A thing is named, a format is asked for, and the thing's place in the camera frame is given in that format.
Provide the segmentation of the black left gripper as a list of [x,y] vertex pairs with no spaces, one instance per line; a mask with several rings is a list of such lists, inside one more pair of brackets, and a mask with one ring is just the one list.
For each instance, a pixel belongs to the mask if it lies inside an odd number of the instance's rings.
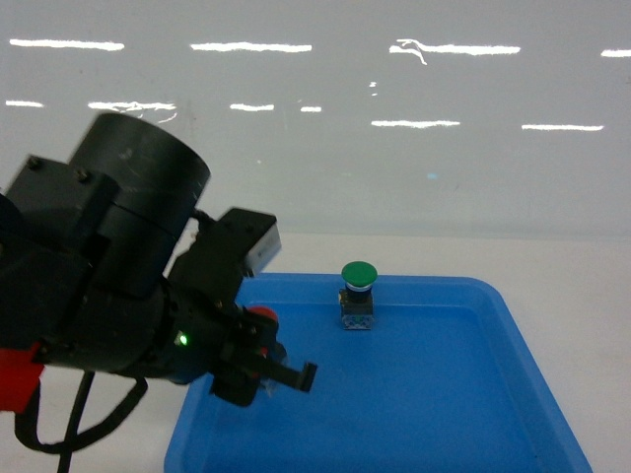
[[[147,357],[149,378],[189,384],[214,372],[241,311],[235,299],[245,277],[228,248],[226,234],[200,231],[168,277],[167,335]],[[310,392],[317,365],[300,371],[268,358],[255,358],[256,372],[228,370],[213,375],[210,392],[238,407],[249,406],[262,388],[278,385]]]

